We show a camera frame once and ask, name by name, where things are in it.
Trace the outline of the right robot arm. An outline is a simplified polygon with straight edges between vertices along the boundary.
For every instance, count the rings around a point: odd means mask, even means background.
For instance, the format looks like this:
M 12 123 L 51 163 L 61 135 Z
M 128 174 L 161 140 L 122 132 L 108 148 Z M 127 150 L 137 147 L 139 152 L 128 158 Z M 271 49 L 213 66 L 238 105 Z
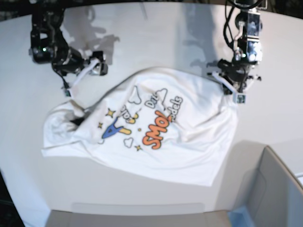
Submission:
M 30 33 L 29 55 L 36 64 L 51 64 L 53 71 L 62 79 L 63 89 L 71 86 L 64 79 L 67 74 L 79 75 L 96 60 L 89 72 L 104 76 L 108 66 L 102 51 L 95 51 L 88 58 L 69 46 L 66 42 L 61 25 L 69 0 L 31 0 L 32 30 Z

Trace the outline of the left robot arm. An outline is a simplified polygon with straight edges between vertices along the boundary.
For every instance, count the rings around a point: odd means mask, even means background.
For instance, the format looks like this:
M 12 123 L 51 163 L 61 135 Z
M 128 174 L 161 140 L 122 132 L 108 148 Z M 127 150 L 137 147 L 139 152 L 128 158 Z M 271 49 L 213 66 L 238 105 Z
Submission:
M 263 58 L 260 33 L 263 25 L 260 11 L 267 8 L 266 0 L 226 0 L 223 37 L 232 50 L 231 61 L 220 59 L 220 72 L 208 73 L 222 84 L 224 95 L 243 95 L 259 75 L 250 72 Z

